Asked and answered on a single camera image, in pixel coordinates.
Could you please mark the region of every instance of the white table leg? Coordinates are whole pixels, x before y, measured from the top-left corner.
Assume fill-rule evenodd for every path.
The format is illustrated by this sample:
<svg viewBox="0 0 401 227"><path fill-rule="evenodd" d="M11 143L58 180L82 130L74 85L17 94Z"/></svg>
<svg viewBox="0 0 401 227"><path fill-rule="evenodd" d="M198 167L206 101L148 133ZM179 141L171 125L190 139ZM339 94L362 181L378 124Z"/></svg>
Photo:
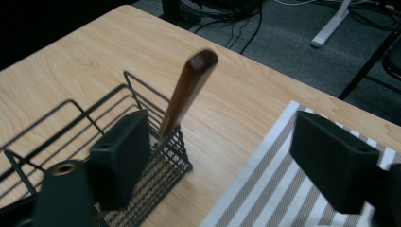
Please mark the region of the white table leg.
<svg viewBox="0 0 401 227"><path fill-rule="evenodd" d="M321 47L330 35L336 30L336 28L341 24L344 18L348 15L348 6L351 0L344 0L337 13L331 18L331 20L322 28L322 30L313 38L310 43L314 47Z"/></svg>

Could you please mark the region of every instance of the wooden knife handle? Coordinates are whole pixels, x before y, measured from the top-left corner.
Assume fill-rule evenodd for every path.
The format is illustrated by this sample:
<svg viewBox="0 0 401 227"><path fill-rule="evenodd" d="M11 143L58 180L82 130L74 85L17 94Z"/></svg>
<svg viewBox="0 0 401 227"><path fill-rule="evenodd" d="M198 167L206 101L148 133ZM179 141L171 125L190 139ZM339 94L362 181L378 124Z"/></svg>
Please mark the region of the wooden knife handle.
<svg viewBox="0 0 401 227"><path fill-rule="evenodd" d="M168 136L180 124L217 63L218 56L209 49L202 50L186 62L160 125L161 138Z"/></svg>

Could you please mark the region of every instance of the chair leg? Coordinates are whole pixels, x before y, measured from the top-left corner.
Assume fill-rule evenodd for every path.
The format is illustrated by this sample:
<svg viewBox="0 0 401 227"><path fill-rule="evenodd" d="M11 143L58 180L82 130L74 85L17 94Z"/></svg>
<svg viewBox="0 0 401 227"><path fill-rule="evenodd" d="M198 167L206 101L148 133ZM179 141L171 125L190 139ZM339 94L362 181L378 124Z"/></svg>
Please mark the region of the chair leg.
<svg viewBox="0 0 401 227"><path fill-rule="evenodd" d="M344 100L354 88L360 83L360 81L365 78L365 76L369 73L372 67L375 65L377 61L379 61L387 49L392 45L392 43L398 38L400 35L401 24L390 34L386 40L380 45L380 47L376 50L376 52L371 56L368 61L363 65L363 67L359 70L359 72L354 76L351 82L345 87L342 93L339 95L339 99Z"/></svg>

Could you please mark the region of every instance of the striped cloth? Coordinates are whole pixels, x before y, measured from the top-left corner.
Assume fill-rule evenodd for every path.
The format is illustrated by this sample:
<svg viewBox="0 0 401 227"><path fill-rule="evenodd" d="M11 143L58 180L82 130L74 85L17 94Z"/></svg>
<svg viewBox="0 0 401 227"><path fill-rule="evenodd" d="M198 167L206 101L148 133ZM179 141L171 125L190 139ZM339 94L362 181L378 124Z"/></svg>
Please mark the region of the striped cloth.
<svg viewBox="0 0 401 227"><path fill-rule="evenodd" d="M335 212L291 158L288 151L298 110L314 113L291 101L201 226L370 226L374 211L370 204L360 215ZM380 150L382 168L401 161L394 150L337 125Z"/></svg>

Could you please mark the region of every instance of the mesh basket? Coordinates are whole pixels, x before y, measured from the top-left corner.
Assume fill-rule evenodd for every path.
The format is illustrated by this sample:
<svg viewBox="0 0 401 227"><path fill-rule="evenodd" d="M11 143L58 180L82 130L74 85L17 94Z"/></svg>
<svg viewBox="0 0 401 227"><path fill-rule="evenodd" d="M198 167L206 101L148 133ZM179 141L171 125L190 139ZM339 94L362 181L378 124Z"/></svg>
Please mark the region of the mesh basket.
<svg viewBox="0 0 401 227"><path fill-rule="evenodd" d="M86 111L76 101L65 100L1 147L0 208L36 195L48 168L64 160L87 160L91 145L122 116L147 109L151 157L129 205L112 212L101 212L96 205L98 226L138 226L145 220L192 165L180 127L156 147L168 98L129 72L124 77L126 84Z"/></svg>

